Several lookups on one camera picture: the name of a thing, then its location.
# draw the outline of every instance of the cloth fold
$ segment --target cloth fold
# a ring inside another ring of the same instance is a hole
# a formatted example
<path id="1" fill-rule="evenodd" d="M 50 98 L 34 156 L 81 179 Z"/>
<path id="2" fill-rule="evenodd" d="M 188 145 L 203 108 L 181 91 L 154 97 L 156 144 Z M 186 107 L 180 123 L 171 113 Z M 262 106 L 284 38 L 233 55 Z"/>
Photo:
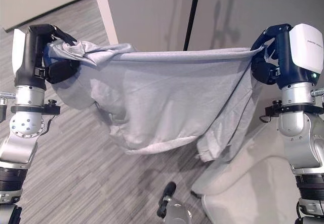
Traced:
<path id="1" fill-rule="evenodd" d="M 130 44 L 100 47 L 54 41 L 45 63 L 81 61 L 53 88 L 67 105 L 95 103 L 112 142 L 128 154 L 154 154 L 197 141 L 203 161 L 230 160 L 252 119 L 261 85 L 249 48 L 137 52 Z"/>

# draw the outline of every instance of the crumpled fabric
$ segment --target crumpled fabric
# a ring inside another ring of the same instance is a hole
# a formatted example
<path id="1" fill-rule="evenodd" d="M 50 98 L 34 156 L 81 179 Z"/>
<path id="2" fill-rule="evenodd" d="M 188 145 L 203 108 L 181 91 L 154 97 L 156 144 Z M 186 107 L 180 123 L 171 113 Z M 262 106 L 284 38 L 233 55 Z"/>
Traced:
<path id="1" fill-rule="evenodd" d="M 48 44 L 45 64 L 80 61 L 54 84 L 63 102 L 96 104 L 110 140 L 127 154 L 155 154 L 196 141 L 203 161 L 231 160 L 252 119 L 261 84 L 251 76 L 249 48 L 137 52 L 130 44 Z"/>

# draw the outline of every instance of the gray striped carpet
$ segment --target gray striped carpet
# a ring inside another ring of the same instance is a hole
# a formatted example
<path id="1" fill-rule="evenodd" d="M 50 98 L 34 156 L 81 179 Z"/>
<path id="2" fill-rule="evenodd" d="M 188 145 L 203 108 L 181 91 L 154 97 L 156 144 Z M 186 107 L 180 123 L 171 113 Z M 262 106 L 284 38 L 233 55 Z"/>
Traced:
<path id="1" fill-rule="evenodd" d="M 78 40 L 107 45 L 96 0 L 79 1 L 31 24 L 37 23 L 55 24 Z M 20 28 L 26 31 L 28 25 Z M 12 40 L 13 31 L 1 29 L 0 91 L 5 92 L 14 92 Z M 162 223 L 155 214 L 157 202 L 171 180 L 178 184 L 175 197 L 190 209 L 193 223 L 210 223 L 200 200 L 190 195 L 192 183 L 207 167 L 195 159 L 194 143 L 162 154 L 129 156 L 109 143 L 95 108 L 69 108 L 50 85 L 46 99 L 58 101 L 61 115 L 38 140 L 19 202 L 21 224 Z M 9 134 L 9 111 L 0 138 Z"/>

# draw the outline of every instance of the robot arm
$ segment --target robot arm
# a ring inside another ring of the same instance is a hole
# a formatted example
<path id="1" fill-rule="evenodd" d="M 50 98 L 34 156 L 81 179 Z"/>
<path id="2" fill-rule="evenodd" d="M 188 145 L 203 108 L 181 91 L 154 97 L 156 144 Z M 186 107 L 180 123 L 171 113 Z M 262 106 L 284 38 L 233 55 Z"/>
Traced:
<path id="1" fill-rule="evenodd" d="M 266 108 L 266 115 L 279 117 L 278 130 L 285 144 L 285 155 L 300 190 L 296 223 L 324 223 L 324 122 L 319 117 L 322 107 L 315 97 L 324 89 L 315 89 L 323 69 L 321 33 L 305 24 L 288 24 L 266 29 L 252 46 L 273 43 L 252 59 L 254 77 L 265 84 L 276 84 L 282 101 Z M 278 59 L 278 66 L 264 57 Z M 302 218 L 301 210 L 308 215 Z"/>
<path id="2" fill-rule="evenodd" d="M 22 185 L 37 150 L 37 140 L 45 130 L 43 115 L 58 115 L 56 101 L 44 104 L 45 80 L 51 83 L 72 76 L 78 61 L 66 60 L 48 67 L 43 66 L 43 50 L 47 43 L 58 37 L 73 45 L 76 41 L 55 26 L 33 25 L 27 34 L 15 30 L 13 44 L 13 71 L 16 94 L 0 93 L 0 122 L 6 119 L 8 99 L 15 99 L 11 112 L 10 135 L 0 145 L 0 220 L 17 224 L 21 207 L 15 205 L 22 195 Z M 60 76 L 57 71 L 64 70 Z"/>

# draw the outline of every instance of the black pole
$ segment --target black pole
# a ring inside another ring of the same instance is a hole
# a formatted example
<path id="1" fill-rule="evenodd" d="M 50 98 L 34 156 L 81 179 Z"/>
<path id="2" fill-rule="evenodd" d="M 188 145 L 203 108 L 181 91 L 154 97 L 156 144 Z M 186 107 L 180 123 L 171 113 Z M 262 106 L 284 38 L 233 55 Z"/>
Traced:
<path id="1" fill-rule="evenodd" d="M 183 51 L 188 50 L 189 40 L 190 40 L 190 35 L 191 35 L 194 15 L 196 13 L 197 4 L 198 4 L 198 0 L 192 0 L 190 16 L 189 16 L 189 22 L 188 22 L 188 28 L 187 28 L 187 34 L 186 34 L 186 40 L 184 42 Z"/>

